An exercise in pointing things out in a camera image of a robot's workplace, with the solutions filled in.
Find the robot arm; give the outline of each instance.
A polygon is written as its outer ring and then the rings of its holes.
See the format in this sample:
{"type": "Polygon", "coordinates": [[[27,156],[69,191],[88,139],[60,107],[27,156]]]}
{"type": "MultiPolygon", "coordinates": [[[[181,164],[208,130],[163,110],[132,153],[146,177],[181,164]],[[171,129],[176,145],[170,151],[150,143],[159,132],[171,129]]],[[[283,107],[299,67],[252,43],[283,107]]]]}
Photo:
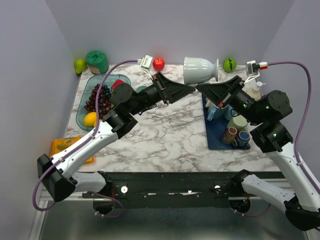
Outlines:
{"type": "Polygon", "coordinates": [[[108,187],[108,177],[101,173],[76,172],[85,161],[107,145],[127,134],[137,121],[133,115],[151,109],[159,101],[173,104],[195,91],[193,86],[170,81],[158,72],[153,84],[137,93],[130,85],[122,83],[113,90],[112,110],[103,117],[98,131],[94,129],[79,141],[53,155],[43,154],[37,160],[38,177],[57,164],[42,180],[55,202],[60,202],[74,192],[99,192],[108,187]]]}
{"type": "Polygon", "coordinates": [[[320,194],[310,179],[318,187],[320,183],[301,157],[301,162],[297,161],[293,138],[280,123],[293,111],[286,93],[274,90],[255,101],[242,90],[244,83],[235,76],[224,83],[200,84],[196,89],[219,107],[230,104],[250,124],[257,126],[250,132],[253,141],[276,163],[294,192],[269,184],[249,172],[238,176],[237,188],[276,206],[303,231],[320,226],[320,194]]]}

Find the marble countertop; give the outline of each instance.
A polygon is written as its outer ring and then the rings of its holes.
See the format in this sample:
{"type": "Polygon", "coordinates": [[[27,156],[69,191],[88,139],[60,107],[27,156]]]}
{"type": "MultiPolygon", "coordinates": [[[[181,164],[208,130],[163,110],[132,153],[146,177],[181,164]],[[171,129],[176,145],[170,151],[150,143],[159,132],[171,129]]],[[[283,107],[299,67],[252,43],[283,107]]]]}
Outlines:
{"type": "MultiPolygon", "coordinates": [[[[126,75],[134,89],[141,85],[152,84],[138,65],[123,65],[112,73],[126,75]]],[[[166,65],[162,73],[172,81],[183,83],[182,65],[166,65]]],[[[246,78],[245,67],[237,66],[234,72],[228,74],[220,70],[219,82],[229,80],[235,75],[246,78]]],[[[65,133],[66,138],[84,136],[87,133],[77,125],[76,115],[90,77],[92,74],[86,69],[79,80],[65,133]]],[[[202,98],[198,91],[168,106],[161,102],[156,108],[134,117],[138,124],[131,132],[96,153],[94,163],[83,165],[79,171],[237,172],[242,169],[279,171],[252,140],[250,150],[209,150],[202,98]]]]}

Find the metal floor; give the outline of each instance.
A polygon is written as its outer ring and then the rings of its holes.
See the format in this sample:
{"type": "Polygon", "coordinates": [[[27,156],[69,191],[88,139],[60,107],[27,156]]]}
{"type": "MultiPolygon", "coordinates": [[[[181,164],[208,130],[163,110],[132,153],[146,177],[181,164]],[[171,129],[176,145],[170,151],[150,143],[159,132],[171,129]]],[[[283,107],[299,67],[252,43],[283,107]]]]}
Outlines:
{"type": "MultiPolygon", "coordinates": [[[[250,213],[267,203],[256,199],[250,213]]],[[[95,216],[92,201],[57,203],[44,217],[41,240],[307,240],[275,207],[242,217],[226,208],[128,209],[118,219],[95,216]]]]}

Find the clear plastic tray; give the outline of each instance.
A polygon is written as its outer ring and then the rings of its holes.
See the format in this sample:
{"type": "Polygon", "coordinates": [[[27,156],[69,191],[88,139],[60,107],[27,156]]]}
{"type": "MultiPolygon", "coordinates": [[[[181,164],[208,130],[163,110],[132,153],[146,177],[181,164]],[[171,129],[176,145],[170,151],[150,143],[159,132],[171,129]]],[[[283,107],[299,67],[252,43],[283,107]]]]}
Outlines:
{"type": "MultiPolygon", "coordinates": [[[[81,98],[81,101],[79,104],[78,111],[76,113],[76,117],[75,117],[76,124],[80,128],[82,128],[83,130],[88,131],[88,132],[91,131],[93,129],[93,127],[89,127],[89,126],[84,125],[85,116],[89,113],[85,109],[86,101],[89,99],[91,92],[92,92],[92,89],[94,89],[97,84],[100,84],[102,82],[102,79],[105,75],[106,74],[104,74],[104,73],[97,74],[97,75],[92,76],[88,80],[88,82],[86,83],[86,86],[84,88],[84,91],[83,91],[83,95],[82,95],[82,98],[81,98]]],[[[126,84],[131,85],[130,79],[127,76],[122,75],[122,74],[110,74],[108,76],[108,78],[105,80],[103,85],[107,85],[108,88],[110,88],[110,90],[111,90],[111,86],[118,79],[124,81],[126,84]]]]}

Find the green bag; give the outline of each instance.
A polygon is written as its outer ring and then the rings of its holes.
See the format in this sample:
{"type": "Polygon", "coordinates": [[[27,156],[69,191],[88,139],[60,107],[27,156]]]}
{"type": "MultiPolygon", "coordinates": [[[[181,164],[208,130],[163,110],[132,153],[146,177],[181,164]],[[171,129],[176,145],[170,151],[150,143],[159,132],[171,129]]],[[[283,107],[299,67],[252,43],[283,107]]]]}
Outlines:
{"type": "Polygon", "coordinates": [[[85,56],[85,61],[93,74],[105,74],[109,63],[106,55],[101,51],[91,51],[85,56]]]}

